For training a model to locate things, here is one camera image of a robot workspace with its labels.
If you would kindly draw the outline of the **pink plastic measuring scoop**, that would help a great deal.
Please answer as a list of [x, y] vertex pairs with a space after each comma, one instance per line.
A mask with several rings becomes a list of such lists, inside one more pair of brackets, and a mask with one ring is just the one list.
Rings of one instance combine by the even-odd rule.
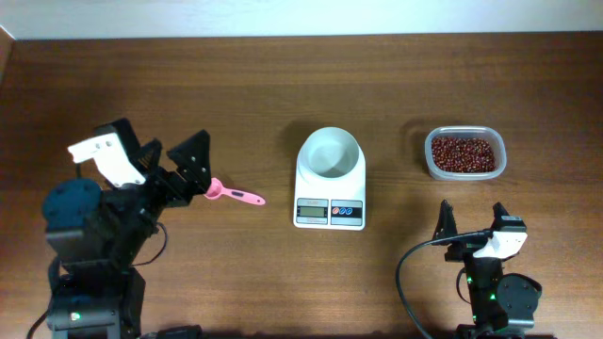
[[211, 179], [210, 186], [204, 193], [204, 196], [209, 200], [218, 200], [221, 197], [229, 197], [252, 205], [264, 205], [266, 203], [264, 198], [256, 194], [226, 187], [221, 180], [216, 177]]

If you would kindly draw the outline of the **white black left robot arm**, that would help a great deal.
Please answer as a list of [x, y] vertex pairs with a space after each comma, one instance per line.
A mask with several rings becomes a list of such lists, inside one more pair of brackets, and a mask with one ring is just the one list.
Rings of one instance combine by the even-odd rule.
[[78, 177], [56, 186], [42, 205], [56, 256], [41, 319], [55, 338], [139, 338], [145, 281], [136, 257], [165, 228], [159, 221], [165, 209], [189, 205], [210, 186], [205, 130], [169, 150], [174, 171], [159, 166], [158, 140], [128, 153], [122, 138], [112, 132], [69, 148], [74, 163], [96, 163], [109, 189]]

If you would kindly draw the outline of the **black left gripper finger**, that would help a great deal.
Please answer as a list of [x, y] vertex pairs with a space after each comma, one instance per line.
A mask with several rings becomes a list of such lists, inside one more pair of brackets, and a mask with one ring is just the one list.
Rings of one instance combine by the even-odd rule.
[[134, 153], [134, 167], [141, 175], [149, 175], [158, 167], [162, 144], [154, 138]]
[[211, 186], [210, 135], [201, 130], [167, 151], [176, 171], [196, 194], [205, 194]]

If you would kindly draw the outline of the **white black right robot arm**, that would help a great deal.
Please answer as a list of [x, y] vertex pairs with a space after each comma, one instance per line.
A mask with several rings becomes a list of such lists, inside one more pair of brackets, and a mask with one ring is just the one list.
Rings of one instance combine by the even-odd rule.
[[533, 314], [542, 285], [522, 274], [503, 272], [503, 264], [520, 252], [527, 240], [522, 218], [512, 216], [501, 203], [493, 206], [490, 228], [476, 235], [459, 234], [452, 206], [441, 202], [433, 239], [447, 248], [447, 262], [461, 262], [473, 315], [471, 325], [460, 325], [456, 338], [523, 338], [534, 327]]

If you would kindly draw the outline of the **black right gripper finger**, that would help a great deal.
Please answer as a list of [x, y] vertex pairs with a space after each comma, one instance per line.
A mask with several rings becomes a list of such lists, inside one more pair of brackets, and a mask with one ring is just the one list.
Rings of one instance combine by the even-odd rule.
[[441, 240], [442, 244], [449, 244], [451, 238], [457, 234], [458, 231], [456, 220], [453, 216], [453, 207], [447, 200], [442, 200], [432, 239]]
[[521, 224], [521, 218], [511, 216], [501, 202], [493, 205], [493, 212], [494, 226], [519, 226]]

